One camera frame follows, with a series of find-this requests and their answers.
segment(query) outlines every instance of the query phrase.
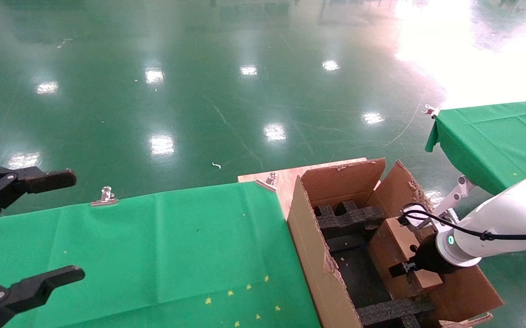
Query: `cardboard box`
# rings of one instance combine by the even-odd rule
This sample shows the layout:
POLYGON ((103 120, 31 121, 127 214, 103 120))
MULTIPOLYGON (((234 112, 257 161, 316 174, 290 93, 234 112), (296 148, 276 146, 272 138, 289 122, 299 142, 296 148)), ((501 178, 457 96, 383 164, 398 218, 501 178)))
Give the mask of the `cardboard box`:
POLYGON ((415 236, 394 219, 403 205, 419 201, 430 206, 423 190, 401 162, 378 182, 385 170, 384 158, 330 168, 308 170, 298 177, 288 215, 288 226, 304 270, 309 290, 324 328, 360 328, 361 322, 353 305, 338 264, 330 255, 319 229, 313 207, 353 200, 358 207, 376 205, 386 218, 374 233, 369 254, 394 299, 427 294, 436 307, 434 319, 459 322, 503 305, 494 287, 477 267, 438 275, 421 270, 396 279, 388 266, 413 255, 411 244, 418 245, 432 231, 415 236))

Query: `black cable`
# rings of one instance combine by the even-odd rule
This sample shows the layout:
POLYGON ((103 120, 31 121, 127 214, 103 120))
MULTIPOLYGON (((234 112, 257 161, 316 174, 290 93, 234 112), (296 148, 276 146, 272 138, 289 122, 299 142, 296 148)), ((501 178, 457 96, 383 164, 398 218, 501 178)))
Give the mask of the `black cable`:
MULTIPOLYGON (((411 206, 411 205, 419 205, 419 206, 425 208, 423 206, 423 204, 421 204, 421 203, 409 203, 409 204, 405 205, 405 208, 407 206, 411 206)), ((442 222, 443 224, 445 224, 447 226, 450 226, 451 228, 454 228, 456 230, 459 230, 459 231, 461 231, 463 233, 467 233, 467 234, 472 235, 472 236, 480 237, 480 239, 483 240, 483 241, 486 241, 486 240, 493 241, 495 239, 503 240, 503 241, 526 241, 526 235, 495 235, 494 233, 491 233, 490 231, 479 232, 479 231, 473 231, 473 230, 465 229, 465 228, 462 228, 461 226, 453 224, 452 222, 449 222, 448 220, 444 220, 444 219, 440 218, 439 216, 436 216, 434 214, 426 212, 425 210, 407 210, 407 212, 404 212, 401 217, 402 218, 411 218, 411 219, 415 219, 415 220, 426 220, 425 218, 419 218, 419 217, 411 216, 410 214, 422 214, 422 215, 425 215, 425 216, 427 216, 429 218, 432 218, 434 220, 438 220, 439 222, 442 222)))

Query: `green cloth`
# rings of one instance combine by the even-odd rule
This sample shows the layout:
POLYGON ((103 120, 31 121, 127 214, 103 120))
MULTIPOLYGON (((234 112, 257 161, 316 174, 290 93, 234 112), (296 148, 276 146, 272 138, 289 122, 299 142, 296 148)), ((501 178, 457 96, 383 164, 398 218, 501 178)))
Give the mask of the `green cloth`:
POLYGON ((459 171, 496 195, 526 178, 526 102, 442 110, 425 150, 436 143, 459 171))
POLYGON ((277 196, 255 183, 0 218, 0 284, 70 264, 85 279, 7 328, 320 327, 277 196))

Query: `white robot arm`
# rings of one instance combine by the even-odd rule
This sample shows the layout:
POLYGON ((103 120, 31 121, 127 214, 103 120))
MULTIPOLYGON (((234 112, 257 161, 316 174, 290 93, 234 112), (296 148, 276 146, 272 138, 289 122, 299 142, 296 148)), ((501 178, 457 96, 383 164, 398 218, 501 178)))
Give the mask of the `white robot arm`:
POLYGON ((400 222, 406 218, 405 223, 413 229, 431 223, 438 232, 419 246, 409 262, 392 266, 393 276, 419 269, 450 273, 474 266, 482 257, 526 250, 526 179, 454 222, 457 228, 444 224, 444 220, 432 220, 434 215, 419 213, 424 210, 422 205, 410 204, 400 222))

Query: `green epoxy floor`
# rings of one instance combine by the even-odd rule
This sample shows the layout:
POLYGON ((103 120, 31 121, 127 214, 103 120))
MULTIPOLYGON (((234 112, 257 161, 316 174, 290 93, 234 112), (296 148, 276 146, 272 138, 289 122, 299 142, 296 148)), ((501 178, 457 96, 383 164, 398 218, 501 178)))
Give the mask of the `green epoxy floor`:
MULTIPOLYGON (((525 98, 526 0, 0 0, 0 165, 79 177, 6 214, 382 156, 438 201, 425 104, 525 98)), ((526 252, 481 266, 526 327, 526 252)))

